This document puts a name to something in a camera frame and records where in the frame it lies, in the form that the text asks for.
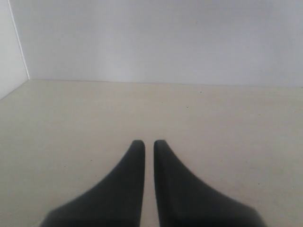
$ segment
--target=beige floor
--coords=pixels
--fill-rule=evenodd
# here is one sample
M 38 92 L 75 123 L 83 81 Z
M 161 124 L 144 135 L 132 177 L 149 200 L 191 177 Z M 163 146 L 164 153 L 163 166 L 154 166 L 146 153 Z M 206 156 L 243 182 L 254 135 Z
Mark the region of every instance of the beige floor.
M 0 101 L 0 226 L 36 227 L 145 141 L 142 227 L 159 226 L 152 146 L 269 227 L 303 226 L 303 89 L 30 81 Z

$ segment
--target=white wall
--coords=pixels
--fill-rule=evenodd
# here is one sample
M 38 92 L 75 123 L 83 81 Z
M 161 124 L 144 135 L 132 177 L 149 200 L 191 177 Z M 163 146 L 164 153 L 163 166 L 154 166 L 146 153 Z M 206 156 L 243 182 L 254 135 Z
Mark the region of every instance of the white wall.
M 0 0 L 0 99 L 27 81 L 7 0 Z
M 33 79 L 303 86 L 302 0 L 11 0 Z

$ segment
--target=white backdrop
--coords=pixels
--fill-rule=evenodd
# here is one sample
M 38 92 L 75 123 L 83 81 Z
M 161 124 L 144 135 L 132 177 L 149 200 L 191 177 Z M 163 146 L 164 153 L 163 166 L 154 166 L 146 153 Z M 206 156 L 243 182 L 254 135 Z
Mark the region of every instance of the white backdrop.
M 0 0 L 0 99 L 27 81 L 7 0 Z
M 303 86 L 302 0 L 10 0 L 31 79 Z

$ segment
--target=black rubber tip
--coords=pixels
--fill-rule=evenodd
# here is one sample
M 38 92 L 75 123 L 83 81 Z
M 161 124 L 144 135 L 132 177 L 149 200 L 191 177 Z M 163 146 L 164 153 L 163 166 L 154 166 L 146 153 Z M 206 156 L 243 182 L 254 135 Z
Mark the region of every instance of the black rubber tip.
M 145 147 L 135 140 L 118 165 L 95 187 L 50 212 L 41 227 L 139 227 Z
M 193 175 L 164 140 L 154 143 L 154 180 L 161 227 L 265 227 L 254 209 Z

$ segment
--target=dark gray curved protrusion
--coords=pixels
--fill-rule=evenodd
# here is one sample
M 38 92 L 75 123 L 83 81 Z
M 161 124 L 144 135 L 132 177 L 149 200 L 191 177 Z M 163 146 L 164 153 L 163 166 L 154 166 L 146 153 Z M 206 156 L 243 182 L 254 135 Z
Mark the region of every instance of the dark gray curved protrusion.
M 52 211 L 41 227 L 139 227 L 144 172 L 144 143 L 135 140 L 101 182 Z
M 154 143 L 154 180 L 161 227 L 265 227 L 254 209 L 193 175 L 164 140 Z

